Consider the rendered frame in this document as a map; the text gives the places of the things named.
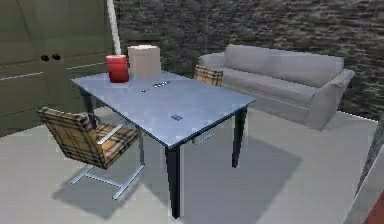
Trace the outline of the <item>plaid chair with metal frame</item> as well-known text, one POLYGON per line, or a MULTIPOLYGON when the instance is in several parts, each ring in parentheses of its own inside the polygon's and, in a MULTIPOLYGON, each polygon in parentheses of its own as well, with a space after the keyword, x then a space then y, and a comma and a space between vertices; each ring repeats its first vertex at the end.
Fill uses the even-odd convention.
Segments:
POLYGON ((83 171, 70 183, 82 178, 90 178, 118 188, 112 196, 117 200, 145 167, 143 134, 136 128, 128 128, 127 123, 112 125, 103 123, 92 113, 69 113, 42 107, 37 114, 57 142, 63 155, 86 164, 83 171), (95 167, 109 169, 131 146, 139 143, 140 165, 123 182, 94 175, 95 167))
POLYGON ((206 66, 197 65, 195 67, 194 79, 213 86, 221 87, 223 83, 223 72, 206 66))

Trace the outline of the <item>green double door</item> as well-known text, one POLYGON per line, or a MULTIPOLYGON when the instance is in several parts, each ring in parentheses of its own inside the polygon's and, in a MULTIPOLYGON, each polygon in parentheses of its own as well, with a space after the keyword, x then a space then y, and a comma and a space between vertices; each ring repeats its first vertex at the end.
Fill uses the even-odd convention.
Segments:
POLYGON ((39 126, 42 106, 83 112, 72 80, 112 52, 107 0, 0 0, 0 137, 39 126))

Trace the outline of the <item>red cylinder container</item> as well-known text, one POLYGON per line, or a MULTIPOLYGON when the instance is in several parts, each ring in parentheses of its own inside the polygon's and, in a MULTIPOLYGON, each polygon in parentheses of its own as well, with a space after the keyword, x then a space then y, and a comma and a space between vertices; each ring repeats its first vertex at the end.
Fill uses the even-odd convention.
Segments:
POLYGON ((106 64, 109 79, 112 83, 124 83, 129 81, 127 58, 125 55, 108 55, 106 64))

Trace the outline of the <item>grey blue dining table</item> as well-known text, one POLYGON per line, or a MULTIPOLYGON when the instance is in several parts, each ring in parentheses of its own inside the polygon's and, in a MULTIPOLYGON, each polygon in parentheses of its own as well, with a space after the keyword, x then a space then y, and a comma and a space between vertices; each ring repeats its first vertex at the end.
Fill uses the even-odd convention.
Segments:
POLYGON ((255 101, 253 97, 167 71, 149 78, 131 74, 126 83, 112 83, 106 73, 74 78, 72 82, 80 89, 87 111, 93 110, 90 98, 95 97, 165 147, 175 219, 180 217, 180 152, 184 144, 233 117, 232 166, 238 165, 247 108, 255 101), (171 83, 153 87, 167 80, 171 83), (183 119, 176 121, 172 115, 183 119))

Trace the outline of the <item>grey sofa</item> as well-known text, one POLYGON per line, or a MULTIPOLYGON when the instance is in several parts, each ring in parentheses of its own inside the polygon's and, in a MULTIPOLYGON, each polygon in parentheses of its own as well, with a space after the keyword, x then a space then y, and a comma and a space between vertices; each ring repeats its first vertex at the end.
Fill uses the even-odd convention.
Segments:
POLYGON ((341 57, 234 44, 198 64, 222 73, 223 87, 255 97, 258 110, 319 131, 355 75, 341 57))

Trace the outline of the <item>beige cardboard box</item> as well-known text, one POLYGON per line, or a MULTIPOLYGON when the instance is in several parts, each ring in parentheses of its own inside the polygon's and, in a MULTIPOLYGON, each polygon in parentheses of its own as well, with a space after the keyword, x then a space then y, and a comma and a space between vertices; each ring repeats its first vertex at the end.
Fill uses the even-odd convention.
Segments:
POLYGON ((129 46, 129 71, 139 77, 154 77, 161 73, 160 48, 154 45, 129 46))

